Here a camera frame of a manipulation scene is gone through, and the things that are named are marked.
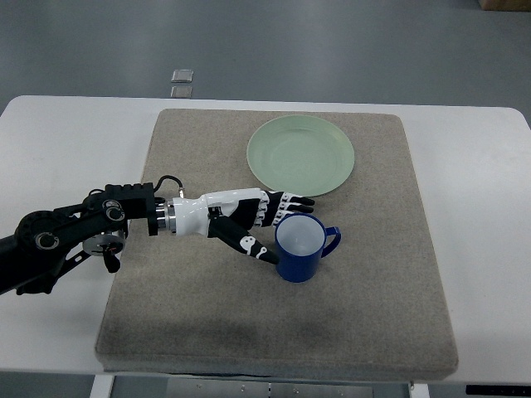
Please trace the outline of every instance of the green plate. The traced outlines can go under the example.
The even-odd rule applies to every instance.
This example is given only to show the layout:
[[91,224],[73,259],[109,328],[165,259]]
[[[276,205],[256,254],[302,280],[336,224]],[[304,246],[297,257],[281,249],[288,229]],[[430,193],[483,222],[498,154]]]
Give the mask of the green plate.
[[247,162],[274,191],[316,197],[339,187],[354,167],[354,149],[337,126],[314,116],[273,119],[252,135]]

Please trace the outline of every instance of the white robotic hand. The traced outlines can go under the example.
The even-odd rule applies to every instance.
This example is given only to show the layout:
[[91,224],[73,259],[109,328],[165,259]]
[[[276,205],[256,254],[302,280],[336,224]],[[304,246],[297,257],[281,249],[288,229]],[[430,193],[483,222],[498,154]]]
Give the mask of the white robotic hand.
[[198,199],[174,197],[164,204],[158,223],[179,236],[201,234],[219,238],[241,253],[276,264],[276,254],[248,230],[253,226],[274,226],[296,211],[311,213],[313,205],[312,199],[287,192],[238,189],[207,193]]

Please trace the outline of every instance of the blue mug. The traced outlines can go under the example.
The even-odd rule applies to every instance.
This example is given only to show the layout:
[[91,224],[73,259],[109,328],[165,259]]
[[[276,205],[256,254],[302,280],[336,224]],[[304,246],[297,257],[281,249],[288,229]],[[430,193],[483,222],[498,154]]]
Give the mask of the blue mug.
[[[334,239],[326,245],[332,235]],[[291,214],[276,226],[275,244],[280,259],[276,272],[289,282],[304,282],[315,275],[319,260],[332,253],[340,241],[337,226],[325,228],[314,216]]]

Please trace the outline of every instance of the mug handle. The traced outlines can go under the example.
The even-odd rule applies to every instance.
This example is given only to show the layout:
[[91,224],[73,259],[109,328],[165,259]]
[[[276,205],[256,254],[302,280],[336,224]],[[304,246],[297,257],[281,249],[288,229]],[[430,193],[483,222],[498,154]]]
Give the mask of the mug handle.
[[323,254],[321,255],[321,258],[326,257],[327,255],[332,253],[332,251],[334,251],[334,249],[338,247],[339,242],[341,241],[341,231],[337,226],[330,226],[326,229],[326,236],[332,235],[335,235],[334,240],[332,240],[328,244],[328,246],[323,249]]

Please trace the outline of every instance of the black robotic arm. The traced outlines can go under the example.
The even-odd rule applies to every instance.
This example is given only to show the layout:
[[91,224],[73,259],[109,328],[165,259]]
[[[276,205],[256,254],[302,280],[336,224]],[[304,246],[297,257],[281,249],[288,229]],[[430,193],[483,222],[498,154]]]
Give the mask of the black robotic arm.
[[[179,184],[179,197],[166,201],[155,193],[165,179]],[[287,192],[260,188],[213,192],[185,199],[178,178],[107,185],[93,190],[78,205],[35,211],[20,221],[15,233],[0,239],[0,294],[50,293],[57,280],[92,255],[103,256],[110,273],[125,245],[128,222],[145,218],[149,235],[168,230],[176,236],[200,234],[223,240],[233,249],[276,264],[276,254],[249,234],[253,226],[276,225],[294,211],[312,212],[314,201]],[[78,244],[83,250],[66,258]]]

